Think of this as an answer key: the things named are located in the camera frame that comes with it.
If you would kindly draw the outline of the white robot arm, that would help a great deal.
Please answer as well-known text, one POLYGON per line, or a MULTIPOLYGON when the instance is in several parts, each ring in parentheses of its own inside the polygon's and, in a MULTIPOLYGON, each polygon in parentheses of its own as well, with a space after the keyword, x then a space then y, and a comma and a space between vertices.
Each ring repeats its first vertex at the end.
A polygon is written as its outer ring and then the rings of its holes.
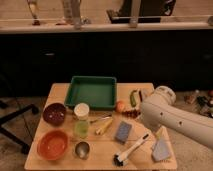
POLYGON ((158 86, 141 104, 141 121, 151 131, 161 126, 173 129, 213 149, 213 119, 173 107, 176 94, 158 86))

